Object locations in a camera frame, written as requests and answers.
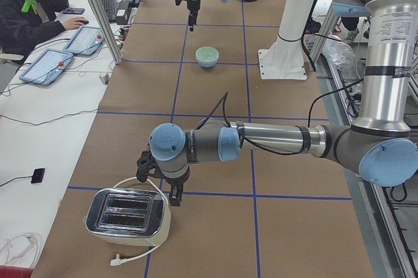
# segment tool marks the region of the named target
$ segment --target green lanyard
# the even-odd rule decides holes
[[[25,3],[21,9],[21,12],[29,12],[29,9],[32,8],[32,11],[35,15],[38,14],[37,11],[37,0],[25,0]]]

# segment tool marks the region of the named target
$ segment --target white desk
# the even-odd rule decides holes
[[[89,20],[89,25],[98,26],[87,3],[87,0],[70,0],[72,7],[86,8],[83,16]],[[57,19],[73,17],[61,14]],[[114,24],[112,30],[116,31],[118,27]],[[74,32],[66,31],[52,40],[71,38]],[[45,48],[61,50],[66,43],[47,44],[34,51],[27,62],[35,60]],[[13,89],[11,97],[0,96],[0,114],[40,123],[65,114],[96,109],[106,89],[98,75],[109,72],[109,67],[114,65],[109,49],[105,47],[106,44],[103,44],[91,57],[75,57],[70,69],[49,87],[23,85]],[[71,69],[97,53],[99,55],[95,59]],[[24,69],[15,75],[11,84],[22,83],[18,77]],[[40,254],[95,115],[95,112],[83,113],[40,126],[24,125],[0,117],[0,184],[12,178],[31,176],[36,168],[46,169],[40,184],[32,185],[30,179],[22,179],[0,188],[0,248],[8,239],[34,232],[42,239]],[[29,267],[33,255],[31,251],[13,265]],[[5,255],[0,253],[0,264],[4,261]]]

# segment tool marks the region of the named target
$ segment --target plastic bag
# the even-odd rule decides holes
[[[334,68],[341,72],[344,80],[358,80],[364,76],[364,66],[356,58],[350,45],[335,40],[326,40],[322,54],[328,59]]]

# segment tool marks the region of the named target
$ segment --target red object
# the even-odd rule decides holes
[[[32,271],[32,268],[0,265],[0,278],[30,278]]]

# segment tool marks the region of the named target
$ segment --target black jacket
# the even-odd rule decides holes
[[[49,17],[42,23],[39,15],[21,12],[25,0],[0,0],[0,47],[5,53],[24,55],[25,58],[39,43],[63,32],[61,22],[54,22],[55,12],[69,6],[68,0],[37,0]]]

